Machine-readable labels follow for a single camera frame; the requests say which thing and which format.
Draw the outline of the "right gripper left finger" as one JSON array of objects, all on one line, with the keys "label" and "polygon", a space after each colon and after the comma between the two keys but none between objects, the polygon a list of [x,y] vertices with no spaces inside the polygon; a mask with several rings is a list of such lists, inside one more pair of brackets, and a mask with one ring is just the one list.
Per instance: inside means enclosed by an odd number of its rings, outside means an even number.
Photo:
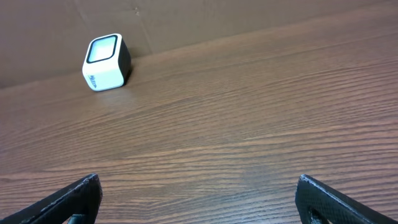
[{"label": "right gripper left finger", "polygon": [[9,215],[1,223],[94,224],[103,196],[97,174],[89,174],[31,206]]}]

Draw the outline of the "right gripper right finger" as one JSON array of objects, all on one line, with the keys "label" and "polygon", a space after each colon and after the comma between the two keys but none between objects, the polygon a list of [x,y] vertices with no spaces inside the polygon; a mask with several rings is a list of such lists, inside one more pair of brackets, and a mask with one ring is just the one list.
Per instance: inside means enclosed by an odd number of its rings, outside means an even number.
[{"label": "right gripper right finger", "polygon": [[302,223],[397,224],[393,220],[309,175],[297,182],[295,204]]}]

